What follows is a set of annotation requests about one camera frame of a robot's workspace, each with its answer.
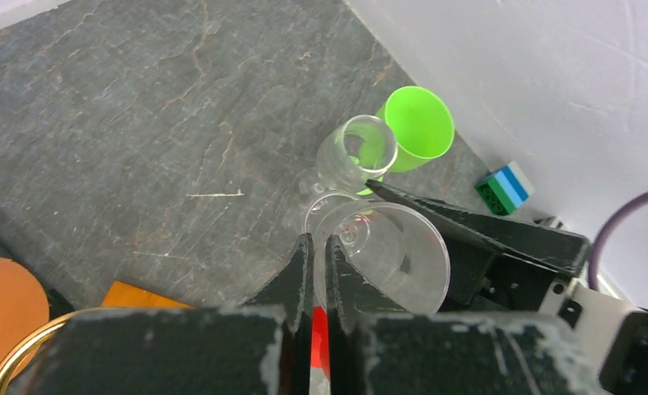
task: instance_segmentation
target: gold rim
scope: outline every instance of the gold rim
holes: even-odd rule
[[[46,341],[51,339],[57,331],[64,326],[65,323],[71,318],[78,314],[85,313],[87,311],[93,310],[102,310],[102,307],[96,307],[93,309],[85,309],[72,311],[69,314],[65,314],[62,317],[53,319],[52,321],[46,323],[34,330],[30,335],[28,335],[21,342],[16,344],[13,347],[8,355],[3,359],[0,364],[0,395],[4,395],[8,389],[8,384],[11,382],[13,377],[13,372],[16,371],[18,365],[37,347],[42,346]]]

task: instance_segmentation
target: gray slate surface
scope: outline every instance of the gray slate surface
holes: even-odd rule
[[[78,308],[115,279],[243,301],[287,261],[291,178],[411,83],[340,1],[71,1],[0,30],[0,235]],[[486,171],[457,138],[387,181],[485,211]]]

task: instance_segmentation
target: clear glass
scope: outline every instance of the clear glass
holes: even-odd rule
[[[396,160],[396,137],[381,119],[358,115],[331,133],[316,153],[316,173],[328,189],[359,193]]]
[[[292,193],[288,201],[289,208],[282,223],[298,235],[312,233],[312,224],[318,225],[334,208],[360,198],[344,191],[322,191],[313,197],[307,194]]]
[[[295,177],[286,191],[288,209],[282,223],[299,233],[311,232],[307,218],[357,200],[355,194],[368,190],[365,182],[384,175],[397,154],[394,133],[379,118],[351,118],[321,143],[316,167],[304,169]]]
[[[338,235],[351,264],[389,298],[415,314],[433,314],[450,284],[450,257],[435,226],[418,212],[395,203],[357,200],[339,205],[315,228],[314,289],[325,306],[324,254]]]

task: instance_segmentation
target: orange plate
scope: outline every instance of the orange plate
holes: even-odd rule
[[[23,266],[0,258],[0,362],[18,342],[48,320],[49,305],[40,283]],[[23,360],[16,371],[29,359]]]

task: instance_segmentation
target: white wall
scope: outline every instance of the white wall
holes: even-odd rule
[[[648,190],[648,1],[348,1],[489,167],[518,160],[532,208],[592,238]],[[648,208],[603,264],[648,307]]]
[[[18,23],[41,12],[55,8],[68,0],[0,0],[0,29]]]

